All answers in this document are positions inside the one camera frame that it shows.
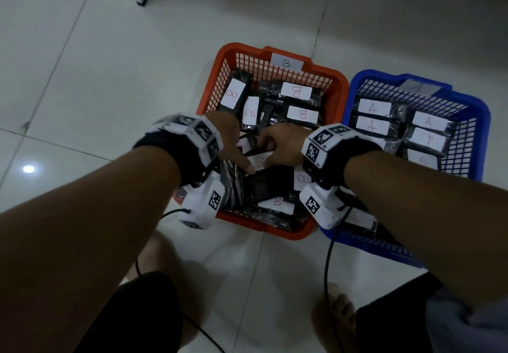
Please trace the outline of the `person's right hand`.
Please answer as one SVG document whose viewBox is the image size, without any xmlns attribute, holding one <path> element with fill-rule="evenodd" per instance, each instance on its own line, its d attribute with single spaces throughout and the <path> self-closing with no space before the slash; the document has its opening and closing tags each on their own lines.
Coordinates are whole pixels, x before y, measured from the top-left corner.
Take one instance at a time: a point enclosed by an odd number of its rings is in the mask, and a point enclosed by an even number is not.
<svg viewBox="0 0 508 353">
<path fill-rule="evenodd" d="M 306 138 L 314 131 L 293 123 L 278 123 L 269 127 L 283 127 L 285 133 L 284 155 L 289 167 L 302 166 L 304 155 L 301 153 Z"/>
</svg>

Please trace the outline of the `person's left hand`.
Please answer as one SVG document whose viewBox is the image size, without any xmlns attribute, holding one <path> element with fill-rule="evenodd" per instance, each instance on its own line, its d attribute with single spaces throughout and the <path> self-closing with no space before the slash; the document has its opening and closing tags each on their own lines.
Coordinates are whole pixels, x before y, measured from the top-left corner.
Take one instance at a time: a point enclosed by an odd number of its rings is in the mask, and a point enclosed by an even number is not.
<svg viewBox="0 0 508 353">
<path fill-rule="evenodd" d="M 227 148 L 237 146 L 240 139 L 240 124 L 238 119 L 230 112 L 208 111 L 204 114 L 213 126 L 218 130 L 223 149 L 219 152 L 219 157 L 227 161 Z"/>
</svg>

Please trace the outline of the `single black packet white label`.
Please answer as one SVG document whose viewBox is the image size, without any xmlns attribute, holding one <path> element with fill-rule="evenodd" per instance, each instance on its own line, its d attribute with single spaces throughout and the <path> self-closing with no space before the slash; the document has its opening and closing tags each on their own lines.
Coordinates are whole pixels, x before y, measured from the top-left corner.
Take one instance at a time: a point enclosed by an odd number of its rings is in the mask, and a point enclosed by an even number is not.
<svg viewBox="0 0 508 353">
<path fill-rule="evenodd" d="M 273 154 L 273 151 L 266 151 L 257 146 L 257 137 L 250 133 L 242 135 L 237 143 L 242 154 L 251 162 L 255 172 L 264 170 L 265 161 Z"/>
</svg>

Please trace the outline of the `person's right forearm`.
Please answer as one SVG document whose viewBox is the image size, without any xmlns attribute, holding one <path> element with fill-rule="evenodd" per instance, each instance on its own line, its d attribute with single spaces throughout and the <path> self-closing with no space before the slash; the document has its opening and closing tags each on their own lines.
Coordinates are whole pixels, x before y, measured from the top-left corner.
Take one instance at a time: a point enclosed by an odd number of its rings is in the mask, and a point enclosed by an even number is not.
<svg viewBox="0 0 508 353">
<path fill-rule="evenodd" d="M 508 297 L 508 190 L 381 151 L 351 158 L 348 187 L 471 309 Z"/>
</svg>

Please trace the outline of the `person's left forearm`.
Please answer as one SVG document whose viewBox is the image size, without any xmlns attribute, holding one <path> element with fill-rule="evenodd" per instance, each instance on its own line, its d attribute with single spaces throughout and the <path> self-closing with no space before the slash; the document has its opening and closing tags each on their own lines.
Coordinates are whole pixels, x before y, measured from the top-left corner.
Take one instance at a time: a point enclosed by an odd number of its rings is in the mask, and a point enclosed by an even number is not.
<svg viewBox="0 0 508 353">
<path fill-rule="evenodd" d="M 179 185 L 174 158 L 142 146 L 0 213 L 0 353 L 71 353 Z"/>
</svg>

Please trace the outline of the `pile of black labelled packets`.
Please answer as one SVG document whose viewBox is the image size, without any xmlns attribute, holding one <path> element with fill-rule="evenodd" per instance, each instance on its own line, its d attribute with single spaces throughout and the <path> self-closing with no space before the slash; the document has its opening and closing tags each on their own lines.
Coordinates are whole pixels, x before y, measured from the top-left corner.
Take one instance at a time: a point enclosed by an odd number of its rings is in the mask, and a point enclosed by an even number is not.
<svg viewBox="0 0 508 353">
<path fill-rule="evenodd" d="M 278 123 L 319 128 L 322 96 L 318 88 L 282 80 L 252 83 L 252 74 L 236 70 L 216 110 L 238 119 L 240 137 L 252 133 L 258 139 L 264 128 Z M 225 185 L 225 210 L 284 233 L 301 232 L 308 224 L 299 194 L 312 178 L 301 166 L 272 166 L 247 174 L 230 161 L 220 161 L 217 170 Z"/>
</svg>

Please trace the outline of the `white marker wristband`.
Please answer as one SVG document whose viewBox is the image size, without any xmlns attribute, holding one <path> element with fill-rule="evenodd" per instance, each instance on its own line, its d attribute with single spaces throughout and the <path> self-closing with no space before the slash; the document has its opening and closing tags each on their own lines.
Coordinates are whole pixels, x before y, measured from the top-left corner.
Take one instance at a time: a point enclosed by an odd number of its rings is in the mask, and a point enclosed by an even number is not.
<svg viewBox="0 0 508 353">
<path fill-rule="evenodd" d="M 208 168 L 223 150 L 218 129 L 205 116 L 178 113 L 166 116 L 152 124 L 145 136 L 155 133 L 175 134 L 190 140 L 198 150 L 203 167 Z"/>
<path fill-rule="evenodd" d="M 346 125 L 326 125 L 305 138 L 301 149 L 303 169 L 318 180 L 329 173 L 343 172 L 353 157 L 382 150 L 380 145 Z"/>
</svg>

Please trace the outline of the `orange plastic basket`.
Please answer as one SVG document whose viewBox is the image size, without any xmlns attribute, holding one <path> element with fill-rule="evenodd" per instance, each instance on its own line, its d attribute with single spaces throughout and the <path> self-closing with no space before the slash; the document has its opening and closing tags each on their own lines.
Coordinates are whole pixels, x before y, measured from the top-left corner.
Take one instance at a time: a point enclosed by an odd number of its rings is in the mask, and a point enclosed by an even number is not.
<svg viewBox="0 0 508 353">
<path fill-rule="evenodd" d="M 304 62 L 302 72 L 294 73 L 270 66 L 272 53 L 281 54 Z M 315 65 L 310 58 L 276 49 L 262 49 L 242 43 L 228 43 L 217 53 L 197 114 L 215 110 L 231 81 L 231 74 L 242 70 L 252 74 L 252 83 L 265 80 L 282 80 L 312 86 L 324 90 L 320 111 L 326 124 L 339 123 L 346 108 L 349 83 L 337 70 Z"/>
</svg>

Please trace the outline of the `white paper basket label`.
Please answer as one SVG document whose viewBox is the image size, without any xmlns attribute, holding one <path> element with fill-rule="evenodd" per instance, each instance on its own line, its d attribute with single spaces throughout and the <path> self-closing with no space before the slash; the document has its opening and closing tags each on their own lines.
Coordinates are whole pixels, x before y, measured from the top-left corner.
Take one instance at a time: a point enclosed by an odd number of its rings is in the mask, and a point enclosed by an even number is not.
<svg viewBox="0 0 508 353">
<path fill-rule="evenodd" d="M 272 53 L 270 66 L 281 68 L 284 71 L 300 73 L 302 72 L 304 62 L 293 57 Z"/>
</svg>

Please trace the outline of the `person's left leg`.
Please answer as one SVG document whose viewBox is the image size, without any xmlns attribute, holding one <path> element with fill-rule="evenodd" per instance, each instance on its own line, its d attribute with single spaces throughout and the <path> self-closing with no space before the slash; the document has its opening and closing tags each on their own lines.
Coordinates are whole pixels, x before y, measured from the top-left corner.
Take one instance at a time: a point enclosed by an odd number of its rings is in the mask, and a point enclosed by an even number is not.
<svg viewBox="0 0 508 353">
<path fill-rule="evenodd" d="M 149 294 L 160 294 L 156 305 L 168 303 L 175 308 L 172 314 L 182 319 L 180 348 L 190 344 L 201 333 L 219 351 L 225 350 L 201 328 L 208 316 L 204 301 L 198 297 L 199 290 L 193 286 L 184 262 L 176 252 L 173 243 L 161 232 L 155 230 L 125 278 L 129 283 L 141 282 L 141 279 L 156 278 L 155 287 Z"/>
</svg>

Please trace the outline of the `grey paper basket label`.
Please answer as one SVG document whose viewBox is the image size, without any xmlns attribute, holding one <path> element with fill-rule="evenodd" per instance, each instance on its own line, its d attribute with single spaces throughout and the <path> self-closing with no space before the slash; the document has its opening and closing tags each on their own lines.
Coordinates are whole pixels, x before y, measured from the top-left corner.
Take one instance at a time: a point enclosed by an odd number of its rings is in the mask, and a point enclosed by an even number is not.
<svg viewBox="0 0 508 353">
<path fill-rule="evenodd" d="M 441 87 L 438 85 L 422 83 L 412 79 L 405 80 L 398 88 L 408 93 L 423 96 L 433 96 L 436 92 L 441 90 Z"/>
</svg>

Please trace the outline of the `person's right foot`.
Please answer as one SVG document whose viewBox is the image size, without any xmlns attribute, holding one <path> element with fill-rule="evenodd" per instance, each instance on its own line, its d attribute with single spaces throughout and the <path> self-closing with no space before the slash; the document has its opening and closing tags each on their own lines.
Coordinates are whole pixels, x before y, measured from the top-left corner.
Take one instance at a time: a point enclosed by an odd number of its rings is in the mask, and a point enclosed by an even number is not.
<svg viewBox="0 0 508 353">
<path fill-rule="evenodd" d="M 355 307 L 337 284 L 328 283 L 325 294 L 314 305 L 311 322 L 327 353 L 359 353 Z"/>
</svg>

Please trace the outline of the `black shorts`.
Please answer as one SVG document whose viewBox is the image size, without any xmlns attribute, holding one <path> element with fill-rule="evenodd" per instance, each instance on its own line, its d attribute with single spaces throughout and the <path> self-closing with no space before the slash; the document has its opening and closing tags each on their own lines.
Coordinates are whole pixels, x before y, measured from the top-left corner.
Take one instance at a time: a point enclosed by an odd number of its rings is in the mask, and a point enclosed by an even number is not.
<svg viewBox="0 0 508 353">
<path fill-rule="evenodd" d="M 433 353 L 425 312 L 440 288 L 425 273 L 359 308 L 359 353 Z M 172 280 L 146 273 L 118 287 L 73 353 L 177 353 L 183 325 Z"/>
</svg>

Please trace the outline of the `blue plastic basket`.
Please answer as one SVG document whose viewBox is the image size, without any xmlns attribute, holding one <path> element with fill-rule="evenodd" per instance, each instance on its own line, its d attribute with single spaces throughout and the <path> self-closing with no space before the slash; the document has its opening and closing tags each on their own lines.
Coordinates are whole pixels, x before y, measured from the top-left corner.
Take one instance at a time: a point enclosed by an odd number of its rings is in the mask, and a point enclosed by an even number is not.
<svg viewBox="0 0 508 353">
<path fill-rule="evenodd" d="M 433 96 L 408 93 L 398 88 L 407 79 L 441 90 Z M 341 123 L 409 162 L 481 181 L 490 121 L 483 101 L 449 84 L 363 70 L 351 81 Z"/>
</svg>

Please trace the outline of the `grey shirt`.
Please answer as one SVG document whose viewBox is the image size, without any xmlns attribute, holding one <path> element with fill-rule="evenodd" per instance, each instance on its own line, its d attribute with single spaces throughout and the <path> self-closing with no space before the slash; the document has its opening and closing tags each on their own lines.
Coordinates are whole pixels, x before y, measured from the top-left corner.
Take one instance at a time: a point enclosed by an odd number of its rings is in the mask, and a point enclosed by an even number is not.
<svg viewBox="0 0 508 353">
<path fill-rule="evenodd" d="M 426 302 L 433 353 L 508 353 L 508 296 L 470 310 L 446 288 Z"/>
</svg>

